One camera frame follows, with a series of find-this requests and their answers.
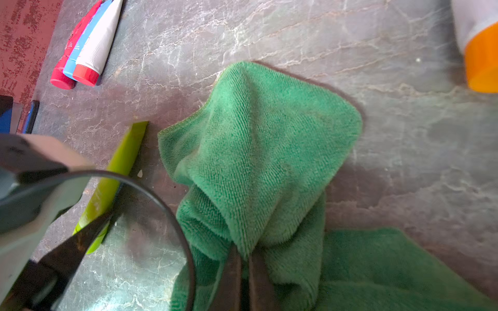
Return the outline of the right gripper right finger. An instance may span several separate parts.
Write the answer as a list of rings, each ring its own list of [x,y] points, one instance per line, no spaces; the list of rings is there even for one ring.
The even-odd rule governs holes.
[[[261,248],[256,248],[251,253],[248,265],[250,309],[252,311],[279,310],[279,301],[269,277]]]

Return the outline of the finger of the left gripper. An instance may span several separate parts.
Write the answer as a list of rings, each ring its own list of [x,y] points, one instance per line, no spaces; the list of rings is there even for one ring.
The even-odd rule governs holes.
[[[89,247],[113,216],[107,212],[43,256],[30,260],[23,270],[23,306],[30,310],[54,310],[74,278]]]

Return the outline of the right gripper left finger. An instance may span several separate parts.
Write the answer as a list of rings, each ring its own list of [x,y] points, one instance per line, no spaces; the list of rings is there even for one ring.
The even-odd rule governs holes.
[[[232,243],[217,291],[209,311],[239,311],[241,309],[242,257]]]

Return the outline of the green tube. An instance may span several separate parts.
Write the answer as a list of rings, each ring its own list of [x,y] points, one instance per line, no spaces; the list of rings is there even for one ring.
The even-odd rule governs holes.
[[[106,167],[107,171],[125,176],[130,174],[140,151],[148,124],[147,121],[142,121],[130,126]],[[74,233],[78,233],[103,213],[111,210],[120,188],[121,184],[117,180],[101,179],[77,222]]]

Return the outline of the green microfiber cloth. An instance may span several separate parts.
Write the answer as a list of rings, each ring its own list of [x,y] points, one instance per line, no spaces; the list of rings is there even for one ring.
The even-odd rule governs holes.
[[[326,187],[362,130],[342,97],[253,62],[227,67],[195,114],[162,130],[186,185],[177,220],[196,268],[195,310],[215,297],[231,246],[262,248],[283,310],[496,310],[397,229],[326,231]]]

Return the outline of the white tube red cap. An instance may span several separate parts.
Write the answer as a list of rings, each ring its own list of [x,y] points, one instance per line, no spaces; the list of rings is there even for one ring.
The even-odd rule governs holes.
[[[110,5],[90,32],[76,60],[73,72],[76,81],[87,86],[96,86],[114,41],[122,5],[123,1],[110,1]]]

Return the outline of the white tube orange cap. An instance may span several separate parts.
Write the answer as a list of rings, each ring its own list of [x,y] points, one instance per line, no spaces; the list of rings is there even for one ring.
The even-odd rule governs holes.
[[[497,0],[452,0],[451,8],[468,87],[497,93]]]

